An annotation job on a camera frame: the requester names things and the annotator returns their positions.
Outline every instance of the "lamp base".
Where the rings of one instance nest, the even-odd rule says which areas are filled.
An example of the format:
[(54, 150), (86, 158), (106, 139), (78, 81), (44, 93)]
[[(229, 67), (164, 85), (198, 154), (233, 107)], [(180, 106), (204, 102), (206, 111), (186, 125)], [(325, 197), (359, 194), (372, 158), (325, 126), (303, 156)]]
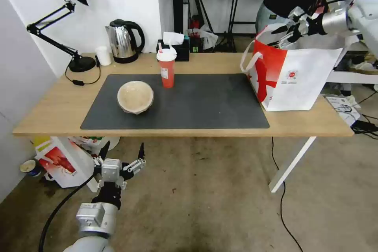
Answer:
[(72, 58), (68, 65), (72, 72), (85, 72), (96, 66), (96, 61), (92, 57), (83, 56), (81, 58)]

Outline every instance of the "wooden bowl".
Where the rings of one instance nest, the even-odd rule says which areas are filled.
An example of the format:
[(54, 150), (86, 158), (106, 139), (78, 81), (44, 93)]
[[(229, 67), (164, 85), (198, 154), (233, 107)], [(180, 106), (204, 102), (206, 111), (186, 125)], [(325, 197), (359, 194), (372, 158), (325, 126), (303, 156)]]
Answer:
[(151, 106), (154, 100), (154, 91), (145, 82), (130, 81), (119, 88), (117, 100), (124, 112), (140, 114)]

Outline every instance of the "lamp arm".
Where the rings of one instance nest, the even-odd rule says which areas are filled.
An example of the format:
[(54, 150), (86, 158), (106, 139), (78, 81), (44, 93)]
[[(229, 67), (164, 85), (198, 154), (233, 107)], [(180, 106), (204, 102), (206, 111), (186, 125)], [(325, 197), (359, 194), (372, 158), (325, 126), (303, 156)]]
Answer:
[[(46, 25), (44, 25), (43, 27), (39, 28), (38, 25), (40, 25), (42, 23), (42, 21), (46, 20), (47, 18), (51, 17), (52, 15), (60, 12), (61, 10), (63, 10), (64, 8), (67, 8), (69, 10), (69, 12), (65, 13), (64, 15), (60, 16), (59, 18), (47, 23)], [(52, 13), (48, 14), (47, 16), (43, 17), (42, 19), (38, 20), (37, 22), (35, 23), (32, 23), (30, 25), (28, 25), (26, 27), (26, 30), (28, 32), (30, 32), (31, 34), (34, 34), (36, 35), (37, 37), (39, 37), (40, 39), (43, 39), (44, 41), (47, 41), (48, 43), (54, 45), (55, 47), (59, 48), (60, 50), (68, 53), (69, 55), (71, 55), (72, 57), (78, 57), (78, 51), (73, 49), (73, 48), (69, 48), (63, 44), (60, 44), (58, 42), (56, 42), (55, 40), (47, 37), (46, 35), (42, 34), (41, 31), (45, 28), (47, 28), (48, 26), (51, 26), (52, 24), (56, 23), (57, 21), (63, 19), (64, 17), (70, 15), (71, 13), (73, 13), (75, 11), (75, 4), (74, 3), (71, 3), (71, 2), (67, 2), (66, 4), (64, 4), (62, 7), (60, 7), (59, 9), (53, 11)]]

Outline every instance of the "wooden table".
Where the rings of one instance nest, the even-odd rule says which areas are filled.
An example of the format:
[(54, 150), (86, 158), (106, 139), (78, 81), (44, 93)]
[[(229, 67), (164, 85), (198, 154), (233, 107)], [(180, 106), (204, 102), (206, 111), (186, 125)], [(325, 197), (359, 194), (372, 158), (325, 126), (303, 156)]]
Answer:
[[(176, 62), (176, 74), (235, 74), (240, 73), (238, 53), (190, 54), (189, 62)], [(113, 63), (101, 67), (101, 78), (93, 85), (75, 86), (62, 76), (14, 129), (16, 136), (52, 136), (61, 146), (69, 146), (67, 136), (170, 136), (170, 137), (309, 137), (294, 158), (280, 166), (269, 187), (275, 192), (298, 163), (317, 136), (352, 136), (330, 104), (319, 97), (310, 111), (265, 112), (268, 129), (182, 129), (182, 130), (82, 130), (82, 124), (102, 84), (109, 74), (159, 74), (155, 54), (141, 54), (129, 64)], [(91, 82), (98, 69), (85, 73), (68, 72), (71, 79)]]

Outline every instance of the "black desk lamp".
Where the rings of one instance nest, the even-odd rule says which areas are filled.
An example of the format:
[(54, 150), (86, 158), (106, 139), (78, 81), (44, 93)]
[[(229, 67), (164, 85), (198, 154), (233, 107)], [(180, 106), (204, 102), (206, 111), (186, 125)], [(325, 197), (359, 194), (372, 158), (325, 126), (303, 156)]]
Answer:
[[(43, 29), (47, 28), (48, 26), (51, 26), (53, 23), (63, 19), (65, 16), (67, 16), (67, 15), (69, 15), (69, 14), (71, 14), (75, 11), (75, 3), (72, 3), (71, 0), (65, 0), (65, 1), (66, 1), (66, 4), (64, 4), (58, 10), (55, 10), (54, 12), (48, 14), (46, 17), (40, 19), (39, 21), (28, 25), (26, 27), (26, 29), (27, 29), (28, 32), (38, 36), (39, 38), (43, 39), (44, 41), (47, 41), (48, 43), (58, 47), (60, 50), (63, 50), (64, 52), (71, 55), (72, 59), (71, 59), (71, 62), (69, 64), (69, 68), (70, 68), (71, 71), (73, 71), (73, 72), (84, 72), (84, 71), (90, 70), (94, 66), (96, 66), (96, 62), (93, 58), (83, 57), (83, 56), (79, 55), (77, 50), (75, 50), (71, 47), (65, 46), (63, 44), (60, 44), (60, 43), (52, 40), (51, 38), (49, 38), (49, 37), (47, 37), (47, 36), (45, 36), (44, 34), (41, 33)], [(87, 0), (77, 0), (77, 1), (79, 1), (80, 3), (82, 3), (84, 5), (89, 6)], [(52, 15), (58, 13), (59, 11), (65, 9), (65, 8), (67, 8), (69, 11), (67, 13), (65, 13), (64, 15), (60, 16), (59, 18), (57, 18), (55, 20), (43, 22), (47, 18), (51, 17)]]

